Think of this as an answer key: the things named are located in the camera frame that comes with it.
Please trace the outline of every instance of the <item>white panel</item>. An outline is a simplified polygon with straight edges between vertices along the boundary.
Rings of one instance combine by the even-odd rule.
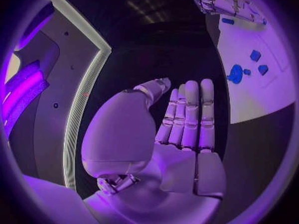
[[[224,17],[235,20],[235,24],[223,23]],[[218,50],[226,75],[235,64],[251,70],[250,76],[243,74],[239,84],[227,81],[231,123],[267,115],[295,101],[287,51],[269,23],[263,26],[221,15],[219,29]],[[262,55],[257,62],[250,58],[253,50]],[[260,65],[269,67],[264,76],[258,71]]]

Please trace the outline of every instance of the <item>blue object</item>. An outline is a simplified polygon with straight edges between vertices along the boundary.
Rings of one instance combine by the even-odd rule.
[[[232,81],[234,84],[238,84],[241,82],[243,77],[243,70],[240,65],[234,65],[231,69],[230,75],[227,76],[226,78],[229,81]]]
[[[244,69],[243,73],[249,76],[251,74],[251,70]]]
[[[267,73],[267,71],[269,70],[267,65],[261,65],[259,66],[259,72],[261,73],[261,75],[265,75]]]
[[[261,56],[262,56],[262,55],[261,55],[261,53],[260,53],[259,51],[253,50],[253,51],[251,52],[250,58],[251,58],[251,60],[253,60],[253,61],[258,61],[258,60],[260,59]]]
[[[235,21],[234,21],[234,20],[232,20],[232,19],[227,19],[227,18],[223,18],[223,19],[222,19],[222,22],[224,22],[224,23],[228,23],[228,24],[231,24],[231,25],[235,24]]]

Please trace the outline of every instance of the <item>blue shape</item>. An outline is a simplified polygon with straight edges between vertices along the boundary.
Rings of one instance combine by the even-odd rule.
[[[252,53],[251,53],[251,55],[250,55],[250,58],[253,61],[258,61],[261,56],[262,55],[261,55],[261,53],[259,51],[253,50]]]
[[[243,73],[249,76],[251,74],[251,70],[244,69]]]
[[[226,78],[229,81],[232,81],[234,84],[238,84],[241,82],[243,77],[243,70],[240,65],[234,65],[230,71],[230,75],[227,76]]]
[[[223,19],[222,19],[222,22],[224,22],[224,23],[228,23],[228,24],[231,24],[231,25],[235,24],[235,21],[234,21],[234,20],[232,20],[232,19],[227,19],[227,18],[223,18]]]
[[[267,65],[261,65],[259,66],[259,72],[261,73],[261,75],[265,75],[267,73],[267,71],[269,70]]]

